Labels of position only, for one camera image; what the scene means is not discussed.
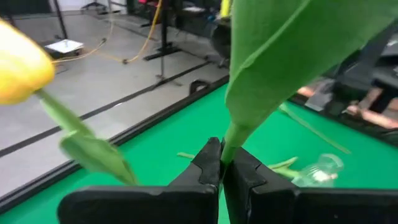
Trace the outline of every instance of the tulip leaf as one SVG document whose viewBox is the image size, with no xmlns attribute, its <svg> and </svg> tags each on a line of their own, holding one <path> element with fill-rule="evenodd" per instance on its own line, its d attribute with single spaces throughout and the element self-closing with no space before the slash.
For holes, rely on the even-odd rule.
<svg viewBox="0 0 398 224">
<path fill-rule="evenodd" d="M 137 184 L 127 161 L 105 140 L 73 131 L 61 140 L 60 146 L 68 156 L 88 170 L 109 173 L 127 185 Z"/>
<path fill-rule="evenodd" d="M 79 131 L 83 134 L 93 135 L 93 132 L 67 107 L 59 103 L 43 89 L 37 90 L 36 95 L 41 98 L 41 103 L 47 114 L 65 131 Z"/>
<path fill-rule="evenodd" d="M 231 124 L 221 156 L 226 165 L 283 101 L 360 49 L 398 16 L 396 0 L 235 0 L 233 4 L 226 93 Z"/>
</svg>

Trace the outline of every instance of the yellow tulip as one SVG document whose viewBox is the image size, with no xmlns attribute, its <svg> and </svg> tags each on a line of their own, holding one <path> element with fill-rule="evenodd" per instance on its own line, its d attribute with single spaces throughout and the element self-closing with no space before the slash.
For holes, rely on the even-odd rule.
<svg viewBox="0 0 398 224">
<path fill-rule="evenodd" d="M 0 105 L 20 103 L 54 78 L 51 58 L 34 41 L 0 20 Z"/>
</svg>

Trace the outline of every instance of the green tablecloth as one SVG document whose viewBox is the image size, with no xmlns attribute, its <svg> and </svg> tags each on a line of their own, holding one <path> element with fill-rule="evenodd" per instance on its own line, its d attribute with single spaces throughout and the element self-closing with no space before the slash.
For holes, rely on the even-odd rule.
<svg viewBox="0 0 398 224">
<path fill-rule="evenodd" d="M 223 137 L 229 123 L 225 90 L 226 86 L 222 86 L 120 147 L 141 183 L 167 185 L 190 162 L 176 153 L 196 154 L 209 137 Z M 340 152 L 278 111 L 249 138 L 244 148 L 265 164 L 298 156 L 293 169 L 316 162 L 322 153 L 333 153 L 345 164 L 335 187 L 398 189 L 396 148 L 294 105 L 289 107 L 352 154 Z M 116 184 L 119 183 L 108 175 L 79 170 L 0 216 L 0 223 L 58 223 L 56 209 L 64 195 L 87 185 Z M 220 203 L 219 223 L 228 223 L 224 198 Z"/>
</svg>

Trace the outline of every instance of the gray floor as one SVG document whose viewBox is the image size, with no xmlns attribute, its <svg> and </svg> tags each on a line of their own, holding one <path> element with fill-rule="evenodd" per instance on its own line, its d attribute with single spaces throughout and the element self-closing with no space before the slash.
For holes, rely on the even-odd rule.
<svg viewBox="0 0 398 224">
<path fill-rule="evenodd" d="M 109 29 L 106 21 L 100 21 L 88 15 L 65 16 L 64 19 L 70 39 L 84 42 L 90 47 L 95 46 Z M 58 32 L 55 17 L 18 20 L 17 25 L 20 30 L 36 41 L 48 40 Z M 132 24 L 127 25 L 143 34 L 147 34 L 149 30 L 149 28 L 137 29 Z M 41 26 L 41 28 L 32 29 L 36 26 Z M 156 35 L 159 34 L 159 28 L 157 27 Z M 145 39 L 126 29 L 114 27 L 111 40 L 101 48 L 101 52 L 123 58 L 133 57 L 138 53 Z M 187 49 L 198 49 L 194 53 L 199 56 L 210 52 L 207 50 L 210 49 L 209 45 L 203 39 L 180 34 L 174 40 Z M 153 52 L 154 46 L 159 43 L 151 41 L 150 44 L 147 54 Z M 203 62 L 205 61 L 200 57 L 184 52 L 168 55 L 165 58 L 165 75 L 167 77 L 175 75 Z M 62 64 L 60 70 L 67 68 L 67 71 L 56 75 L 55 80 L 46 86 L 46 90 L 78 115 L 93 111 L 154 84 L 157 81 L 155 75 L 160 72 L 160 59 L 149 62 L 137 60 L 129 65 L 122 65 L 94 54 L 81 60 Z M 186 97 L 189 84 L 197 78 L 213 82 L 227 74 L 227 70 L 220 70 L 216 65 L 206 65 L 176 79 L 182 86 L 165 84 L 154 91 L 89 118 L 85 123 L 92 127 L 98 136 L 110 138 Z M 38 99 L 33 96 L 19 105 L 1 106 L 0 126 L 3 127 L 0 130 L 1 150 L 53 128 L 56 124 L 48 118 Z M 57 146 L 62 134 L 62 132 L 55 133 L 0 157 L 0 170 L 2 170 L 0 196 L 67 161 L 68 159 Z"/>
</svg>

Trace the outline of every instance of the clear plastic bottle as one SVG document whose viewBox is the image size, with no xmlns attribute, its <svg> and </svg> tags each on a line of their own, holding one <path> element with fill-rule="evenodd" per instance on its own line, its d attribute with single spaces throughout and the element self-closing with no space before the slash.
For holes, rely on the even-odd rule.
<svg viewBox="0 0 398 224">
<path fill-rule="evenodd" d="M 333 187 L 338 172 L 343 169 L 343 161 L 333 154 L 322 154 L 316 164 L 300 171 L 300 177 L 292 183 L 299 187 Z"/>
</svg>

